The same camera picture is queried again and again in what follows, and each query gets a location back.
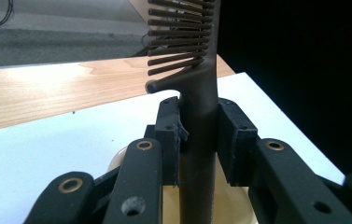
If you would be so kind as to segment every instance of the gray carpet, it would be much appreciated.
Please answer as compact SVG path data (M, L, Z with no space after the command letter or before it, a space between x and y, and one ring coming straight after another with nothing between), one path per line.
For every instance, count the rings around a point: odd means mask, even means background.
M0 66L71 63L134 56L141 35L0 29Z

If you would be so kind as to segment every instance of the wooden strip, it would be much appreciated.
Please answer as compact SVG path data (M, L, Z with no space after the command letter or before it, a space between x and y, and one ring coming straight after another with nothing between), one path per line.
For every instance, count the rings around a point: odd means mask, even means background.
M146 94L149 57L0 69L0 128ZM160 79L174 71L155 76ZM234 74L218 57L218 76Z

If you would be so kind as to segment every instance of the gray floor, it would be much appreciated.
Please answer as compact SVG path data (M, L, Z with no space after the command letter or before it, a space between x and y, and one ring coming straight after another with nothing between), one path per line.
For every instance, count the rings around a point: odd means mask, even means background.
M0 66L134 56L147 25L128 0L18 0L0 27ZM0 20L7 1L0 1Z

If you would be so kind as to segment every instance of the round hole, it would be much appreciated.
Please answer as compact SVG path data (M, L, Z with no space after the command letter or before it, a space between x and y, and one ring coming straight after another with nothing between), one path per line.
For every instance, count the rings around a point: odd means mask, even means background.
M134 217L142 214L146 209L146 204L143 198L140 197L131 197L123 201L123 204L120 208L123 215L126 217Z
M153 147L153 145L149 141L142 141L142 142L137 143L137 148L141 149L141 150L152 149L152 147Z
M61 193L71 193L76 191L82 186L83 180L81 178L73 177L66 179L59 185Z
M331 212L331 209L326 204L324 204L322 202L314 202L313 206L320 213L329 214Z
M283 145L277 142L268 142L266 143L266 146L271 150L276 150L276 151L280 151L284 149Z

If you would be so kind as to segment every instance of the white tabletop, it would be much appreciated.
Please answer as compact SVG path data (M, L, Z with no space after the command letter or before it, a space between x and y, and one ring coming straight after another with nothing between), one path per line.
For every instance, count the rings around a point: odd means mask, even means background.
M239 104L261 138L289 143L318 175L344 175L246 74L218 80L218 94ZM0 223L22 223L48 183L71 171L102 175L115 154L154 124L164 91L0 129Z

